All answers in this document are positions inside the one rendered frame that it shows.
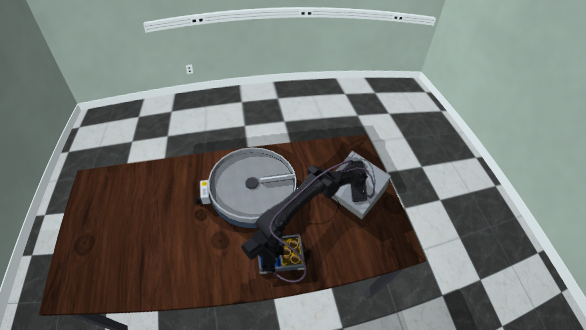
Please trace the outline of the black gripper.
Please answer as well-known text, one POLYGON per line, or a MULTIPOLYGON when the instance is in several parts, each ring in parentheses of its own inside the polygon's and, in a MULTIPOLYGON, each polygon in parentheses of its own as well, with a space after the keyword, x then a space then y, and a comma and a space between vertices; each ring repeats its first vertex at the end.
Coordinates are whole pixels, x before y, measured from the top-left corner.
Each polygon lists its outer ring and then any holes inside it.
MULTIPOLYGON (((280 238, 280 240, 282 240, 284 242, 284 239, 280 238)), ((272 246, 272 247, 275 247, 275 246, 272 246)), ((279 255, 282 255, 283 256, 284 255, 284 244, 279 241, 279 246, 280 246, 279 255)), ((267 247, 267 246, 265 246, 265 247, 267 247)), ((267 247, 267 248, 272 248, 272 247, 267 247)), ((263 255, 259 255, 259 257, 262 257, 263 258, 263 255)))

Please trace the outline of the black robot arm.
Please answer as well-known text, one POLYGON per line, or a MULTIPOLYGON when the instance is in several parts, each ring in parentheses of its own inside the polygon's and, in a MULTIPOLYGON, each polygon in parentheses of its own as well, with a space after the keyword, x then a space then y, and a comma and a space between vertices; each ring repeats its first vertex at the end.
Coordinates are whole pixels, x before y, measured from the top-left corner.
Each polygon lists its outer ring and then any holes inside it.
POLYGON ((275 270, 275 252, 276 255, 279 255, 279 241, 277 241, 277 239, 273 236, 270 230, 270 222, 279 210, 282 209, 281 212, 276 216, 272 224, 272 229, 275 235, 280 239, 281 237, 283 237, 282 231, 286 229, 285 226, 289 223, 291 218, 306 203, 308 203, 312 198, 314 198, 318 194, 322 193, 328 199, 330 199, 337 193, 341 186, 351 184, 352 201, 359 202, 367 200, 366 182, 364 181, 366 180, 365 177, 368 176, 366 175, 364 170, 356 169, 345 173, 341 173, 341 170, 334 172, 328 171, 321 177, 317 178, 318 175, 325 172, 326 170, 324 170, 323 172, 322 171, 323 170, 319 167, 316 167, 314 165, 310 166, 308 168, 308 175, 310 175, 306 177, 304 182, 286 199, 284 199, 279 204, 273 206, 271 209, 268 209, 257 219, 255 224, 259 228, 259 230, 253 233, 253 237, 244 242, 241 246, 244 253, 250 259, 254 259, 260 253, 260 255, 262 255, 262 252, 264 252, 262 261, 263 271, 272 273, 272 270, 275 270), (320 169, 320 171, 317 171, 317 169, 320 169), (313 173, 315 176, 313 176, 313 173), (354 186, 355 184, 356 186, 354 186), (265 246, 275 247, 267 248, 265 246))

